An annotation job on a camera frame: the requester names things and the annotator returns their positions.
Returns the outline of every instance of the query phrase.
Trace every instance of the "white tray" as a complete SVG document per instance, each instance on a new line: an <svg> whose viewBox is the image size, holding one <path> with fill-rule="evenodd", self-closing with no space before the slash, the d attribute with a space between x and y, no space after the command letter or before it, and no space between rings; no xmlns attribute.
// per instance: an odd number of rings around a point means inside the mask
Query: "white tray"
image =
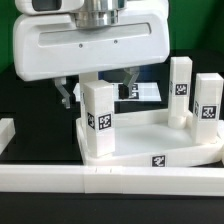
<svg viewBox="0 0 224 224"><path fill-rule="evenodd" d="M217 136L215 144L194 145L190 129L171 129L167 125L168 110L154 110L115 114L116 151L100 158L89 154L81 119L77 123L77 137L85 165L93 166L168 166L186 167L218 162L222 159L223 141Z"/></svg>

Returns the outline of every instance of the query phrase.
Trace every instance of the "metal cylinder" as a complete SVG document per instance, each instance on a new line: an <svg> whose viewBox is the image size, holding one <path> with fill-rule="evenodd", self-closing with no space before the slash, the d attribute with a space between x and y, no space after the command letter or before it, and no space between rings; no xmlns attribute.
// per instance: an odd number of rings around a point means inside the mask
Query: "metal cylinder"
<svg viewBox="0 0 224 224"><path fill-rule="evenodd" d="M127 0L85 0L75 13L78 28L98 28L118 22L118 10L126 7Z"/></svg>

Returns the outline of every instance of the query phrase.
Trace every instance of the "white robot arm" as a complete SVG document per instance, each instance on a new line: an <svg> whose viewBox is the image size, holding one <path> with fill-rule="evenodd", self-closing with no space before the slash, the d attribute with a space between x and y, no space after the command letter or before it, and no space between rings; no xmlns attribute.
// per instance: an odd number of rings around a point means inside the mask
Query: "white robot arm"
<svg viewBox="0 0 224 224"><path fill-rule="evenodd" d="M169 54L167 0L42 2L16 0L27 14L14 26L15 67L25 81L161 63Z"/></svg>

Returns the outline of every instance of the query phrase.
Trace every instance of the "white plastic part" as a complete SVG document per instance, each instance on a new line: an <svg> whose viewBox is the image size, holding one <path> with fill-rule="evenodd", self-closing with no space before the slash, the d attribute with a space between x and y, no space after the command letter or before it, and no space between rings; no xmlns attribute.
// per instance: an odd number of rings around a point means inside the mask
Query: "white plastic part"
<svg viewBox="0 0 224 224"><path fill-rule="evenodd" d="M156 82L150 83L135 83L133 86L133 98L120 99L118 86L122 83L112 83L114 86L114 101L124 102L124 101L155 101L161 102L161 96L159 93L159 88ZM73 91L76 97L76 101L80 101L80 85L77 83Z"/></svg>
<svg viewBox="0 0 224 224"><path fill-rule="evenodd" d="M170 49L164 4L128 2L118 24L96 30L78 30L72 14L23 15L14 26L16 72L31 81L164 62Z"/></svg>
<svg viewBox="0 0 224 224"><path fill-rule="evenodd" d="M84 101L89 153L100 157L114 152L113 85L104 80L85 83Z"/></svg>
<svg viewBox="0 0 224 224"><path fill-rule="evenodd" d="M0 154L15 135L15 127L13 119L0 120Z"/></svg>
<svg viewBox="0 0 224 224"><path fill-rule="evenodd" d="M80 110L81 110L81 118L82 118L82 128L84 135L86 136L86 109L84 102L84 90L83 85L87 82L97 81L98 80L98 72L90 72L79 75L79 88L77 91L74 91L76 102L80 101Z"/></svg>
<svg viewBox="0 0 224 224"><path fill-rule="evenodd" d="M216 143L222 91L219 74L197 75L191 132L195 144Z"/></svg>
<svg viewBox="0 0 224 224"><path fill-rule="evenodd" d="M78 119L76 130L83 162L89 166L186 167L222 159L223 141L218 136L215 144L192 142L190 112L183 130L171 129L167 122L168 110L115 114L115 152L112 156L94 158Z"/></svg>
<svg viewBox="0 0 224 224"><path fill-rule="evenodd" d="M224 196L217 168L0 165L0 192Z"/></svg>
<svg viewBox="0 0 224 224"><path fill-rule="evenodd" d="M32 0L15 0L17 9L28 15L42 15L42 14L55 14L66 13L81 8L84 0L62 0L62 5L59 10L53 11L36 11L33 7Z"/></svg>
<svg viewBox="0 0 224 224"><path fill-rule="evenodd" d="M189 57L171 58L168 103L168 125L171 128L183 129L186 126L190 97L191 73L192 60Z"/></svg>

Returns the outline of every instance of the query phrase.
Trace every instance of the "black table surface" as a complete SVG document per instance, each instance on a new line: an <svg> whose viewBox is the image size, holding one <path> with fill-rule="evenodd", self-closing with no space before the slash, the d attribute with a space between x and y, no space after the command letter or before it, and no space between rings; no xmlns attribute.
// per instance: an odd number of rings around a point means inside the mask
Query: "black table surface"
<svg viewBox="0 0 224 224"><path fill-rule="evenodd" d="M224 75L224 55L209 50L172 51L171 56L193 60L190 110L197 73ZM162 102L120 102L116 113L167 108L169 58L151 65L150 76L140 82L156 81ZM104 73L104 79L120 82L121 70ZM68 80L68 89L78 77ZM14 118L16 136L0 156L0 164L82 164L76 139L75 120L80 105L66 110L52 80L23 82L14 66L0 74L0 119ZM224 119L222 103L220 119ZM222 163L206 167L220 167ZM0 223L223 223L223 197L0 193Z"/></svg>

